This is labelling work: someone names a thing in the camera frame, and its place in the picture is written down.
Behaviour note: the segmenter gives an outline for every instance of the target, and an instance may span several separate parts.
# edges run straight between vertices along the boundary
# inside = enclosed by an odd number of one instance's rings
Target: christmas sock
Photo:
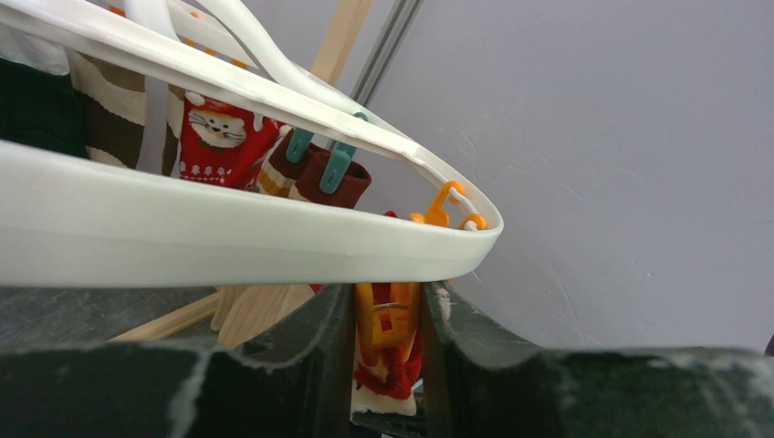
[[[251,190],[280,126],[268,117],[187,91],[180,132],[181,179]]]
[[[27,64],[45,61],[34,54],[4,55],[23,58]],[[70,76],[0,58],[0,139],[88,158]]]
[[[343,208],[354,208],[363,192],[371,184],[371,176],[357,162],[344,175],[337,191],[327,194],[319,182],[328,164],[330,152],[312,150],[308,164],[288,191],[289,199]],[[270,328],[284,316],[301,306],[311,297],[309,286],[278,285],[248,287],[228,311],[218,340],[227,347],[235,347]]]
[[[135,169],[145,129],[145,77],[80,53],[71,61],[89,157]]]

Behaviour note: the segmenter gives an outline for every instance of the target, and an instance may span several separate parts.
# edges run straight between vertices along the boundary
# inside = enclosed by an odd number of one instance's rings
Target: yellow plastic clip
[[[419,222],[421,224],[443,227],[449,226],[449,213],[444,209],[444,203],[446,202],[446,198],[451,197],[449,192],[451,192],[452,189],[457,190],[460,194],[465,194],[465,189],[462,188],[462,184],[457,181],[447,182],[435,196],[435,199],[430,206],[427,207],[427,212],[425,212],[424,216],[418,213],[412,213],[409,215],[409,218],[414,222]]]
[[[380,349],[404,347],[403,361],[411,354],[413,339],[419,328],[419,283],[379,284],[389,287],[389,302],[377,304],[372,283],[355,285],[355,316],[363,361],[374,366]]]

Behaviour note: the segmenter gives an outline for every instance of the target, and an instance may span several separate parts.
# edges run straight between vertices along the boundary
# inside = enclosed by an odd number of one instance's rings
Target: white wall
[[[455,285],[519,335],[774,333],[771,2],[425,0],[371,108],[499,206],[505,233]],[[366,155],[368,209],[428,204]]]

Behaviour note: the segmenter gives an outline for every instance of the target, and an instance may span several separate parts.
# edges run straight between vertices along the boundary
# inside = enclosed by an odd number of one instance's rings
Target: brown striped sock
[[[145,77],[77,52],[71,64],[89,157],[136,168],[145,129]]]

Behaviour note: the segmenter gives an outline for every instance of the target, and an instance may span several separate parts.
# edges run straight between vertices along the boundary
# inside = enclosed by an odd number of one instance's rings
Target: cat sock
[[[185,93],[180,178],[250,190],[280,135],[276,121],[192,91]]]

